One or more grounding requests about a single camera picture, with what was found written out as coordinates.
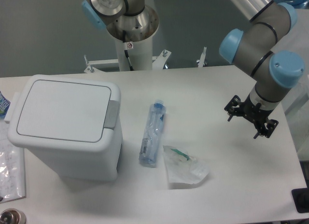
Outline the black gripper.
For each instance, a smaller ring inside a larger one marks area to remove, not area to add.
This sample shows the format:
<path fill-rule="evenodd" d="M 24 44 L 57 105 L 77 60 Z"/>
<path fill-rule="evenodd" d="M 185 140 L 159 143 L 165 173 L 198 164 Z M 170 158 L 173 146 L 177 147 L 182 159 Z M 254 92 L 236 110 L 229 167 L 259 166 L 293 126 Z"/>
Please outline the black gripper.
<path fill-rule="evenodd" d="M 242 116 L 249 122 L 253 123 L 257 130 L 257 133 L 253 137 L 254 139 L 259 136 L 270 138 L 279 124 L 277 120 L 268 119 L 271 111 L 262 110 L 260 105 L 254 105 L 249 98 L 244 102 L 241 102 L 239 96 L 234 95 L 225 106 L 224 110 L 229 115 L 228 122 L 230 122 L 234 116 Z"/>

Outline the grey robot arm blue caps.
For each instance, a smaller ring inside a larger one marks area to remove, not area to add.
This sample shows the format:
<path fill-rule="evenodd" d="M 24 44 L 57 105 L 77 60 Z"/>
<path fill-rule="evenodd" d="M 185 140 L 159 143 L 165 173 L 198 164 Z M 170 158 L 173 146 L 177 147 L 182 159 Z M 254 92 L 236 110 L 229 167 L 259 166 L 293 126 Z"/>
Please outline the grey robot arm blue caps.
<path fill-rule="evenodd" d="M 252 24 L 248 31 L 234 29 L 223 39 L 220 55 L 256 81 L 244 101 L 235 95 L 225 106 L 229 118 L 243 117 L 270 138 L 278 121 L 269 115 L 296 86 L 305 71 L 300 55 L 272 48 L 297 23 L 295 8 L 274 0 L 231 0 Z"/>

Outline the silver second robot arm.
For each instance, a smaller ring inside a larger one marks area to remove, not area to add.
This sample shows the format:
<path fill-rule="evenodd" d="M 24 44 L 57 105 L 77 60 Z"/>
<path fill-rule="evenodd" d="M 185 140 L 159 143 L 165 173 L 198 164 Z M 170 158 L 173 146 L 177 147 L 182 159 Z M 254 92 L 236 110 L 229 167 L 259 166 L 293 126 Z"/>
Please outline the silver second robot arm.
<path fill-rule="evenodd" d="M 83 0 L 81 7 L 96 29 L 122 42 L 146 40 L 159 28 L 158 14 L 145 0 Z"/>

